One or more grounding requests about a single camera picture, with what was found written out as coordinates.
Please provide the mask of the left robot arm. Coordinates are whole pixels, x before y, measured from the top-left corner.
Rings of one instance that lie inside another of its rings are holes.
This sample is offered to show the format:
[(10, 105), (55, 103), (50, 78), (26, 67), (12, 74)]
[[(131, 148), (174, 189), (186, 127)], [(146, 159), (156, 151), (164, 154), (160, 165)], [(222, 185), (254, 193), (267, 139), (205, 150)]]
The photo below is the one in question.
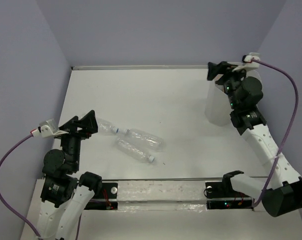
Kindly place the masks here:
[(98, 132), (95, 112), (74, 116), (61, 126), (49, 119), (38, 131), (42, 138), (60, 140), (60, 148), (48, 151), (43, 159), (38, 239), (67, 240), (87, 203), (101, 193), (101, 176), (91, 172), (72, 176), (79, 170), (81, 141)]

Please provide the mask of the clear bottle white cap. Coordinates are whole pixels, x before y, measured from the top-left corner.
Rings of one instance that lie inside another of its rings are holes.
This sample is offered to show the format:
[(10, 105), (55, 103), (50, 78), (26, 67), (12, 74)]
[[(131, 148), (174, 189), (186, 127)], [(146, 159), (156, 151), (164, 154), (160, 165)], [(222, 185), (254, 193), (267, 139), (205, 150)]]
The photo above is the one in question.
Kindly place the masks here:
[(115, 142), (116, 148), (124, 154), (140, 162), (153, 163), (155, 157), (148, 151), (136, 146), (125, 139), (118, 138)]
[(162, 138), (139, 129), (126, 129), (124, 131), (124, 137), (135, 145), (156, 152), (162, 152), (166, 146)]

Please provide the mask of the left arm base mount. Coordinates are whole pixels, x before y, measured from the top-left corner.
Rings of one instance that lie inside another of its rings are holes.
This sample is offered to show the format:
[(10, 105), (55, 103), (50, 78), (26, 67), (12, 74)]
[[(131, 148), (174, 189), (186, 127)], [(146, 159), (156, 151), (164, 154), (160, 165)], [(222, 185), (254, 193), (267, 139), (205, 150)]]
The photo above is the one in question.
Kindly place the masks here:
[(98, 194), (88, 202), (85, 210), (89, 211), (112, 211), (118, 209), (118, 183), (112, 181), (104, 181), (102, 189)]

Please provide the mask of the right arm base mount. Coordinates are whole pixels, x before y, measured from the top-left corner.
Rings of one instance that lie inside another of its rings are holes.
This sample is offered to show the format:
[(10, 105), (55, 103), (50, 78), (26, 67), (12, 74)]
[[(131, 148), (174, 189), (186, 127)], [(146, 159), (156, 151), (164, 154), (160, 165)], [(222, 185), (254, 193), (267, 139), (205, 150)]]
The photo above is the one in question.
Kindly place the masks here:
[(242, 192), (235, 191), (231, 185), (231, 178), (241, 176), (244, 172), (232, 171), (223, 175), (221, 181), (205, 182), (203, 194), (208, 210), (251, 209), (252, 199)]

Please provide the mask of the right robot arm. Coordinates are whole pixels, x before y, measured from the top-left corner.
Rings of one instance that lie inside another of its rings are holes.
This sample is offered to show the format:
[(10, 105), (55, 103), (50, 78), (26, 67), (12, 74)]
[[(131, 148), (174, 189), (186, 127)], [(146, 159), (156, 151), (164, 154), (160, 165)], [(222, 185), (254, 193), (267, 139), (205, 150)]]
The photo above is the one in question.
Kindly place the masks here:
[(232, 171), (221, 181), (206, 183), (204, 196), (210, 210), (254, 209), (262, 204), (269, 215), (278, 217), (302, 208), (302, 176), (282, 153), (283, 147), (274, 141), (258, 109), (264, 96), (261, 81), (247, 73), (244, 65), (209, 62), (207, 80), (218, 77), (215, 84), (228, 97), (232, 125), (269, 176), (262, 183), (241, 170)]

